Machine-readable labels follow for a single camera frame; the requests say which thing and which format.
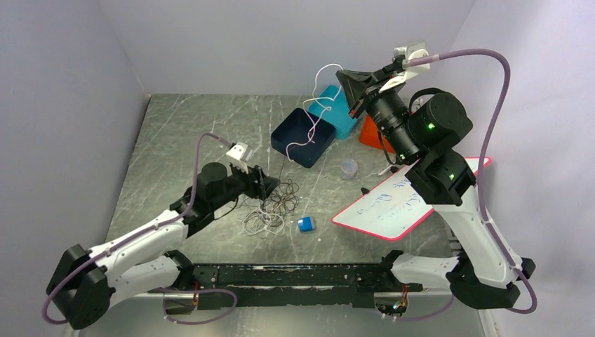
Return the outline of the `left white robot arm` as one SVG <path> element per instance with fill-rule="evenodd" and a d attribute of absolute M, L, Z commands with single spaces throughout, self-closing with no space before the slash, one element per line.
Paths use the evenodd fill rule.
<path fill-rule="evenodd" d="M 46 288 L 43 319 L 85 329 L 108 309 L 139 293 L 190 289 L 192 262 L 180 252 L 163 253 L 162 249 L 210 225 L 219 208 L 241 195 L 266 200 L 279 183 L 259 166 L 241 170 L 211 162 L 195 170 L 191 187 L 154 220 L 90 249 L 79 244 L 66 249 Z"/>

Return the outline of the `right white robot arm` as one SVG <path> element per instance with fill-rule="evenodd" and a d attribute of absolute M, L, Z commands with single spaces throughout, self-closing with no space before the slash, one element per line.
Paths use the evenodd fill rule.
<path fill-rule="evenodd" d="M 395 153 L 408 166 L 412 188 L 437 212 L 462 246 L 453 258 L 426 258 L 402 251 L 391 253 L 379 271 L 388 290 L 400 285 L 415 289 L 448 289 L 465 305 L 478 309 L 514 310 L 521 294 L 517 281 L 535 270 L 529 258 L 516 255 L 483 219 L 478 196 L 478 171 L 454 147 L 472 129 L 462 103 L 439 88 L 428 88 L 429 100 L 412 110 L 399 96 L 400 85 L 389 86 L 391 67 L 376 72 L 339 70 L 349 114 L 367 114 Z"/>

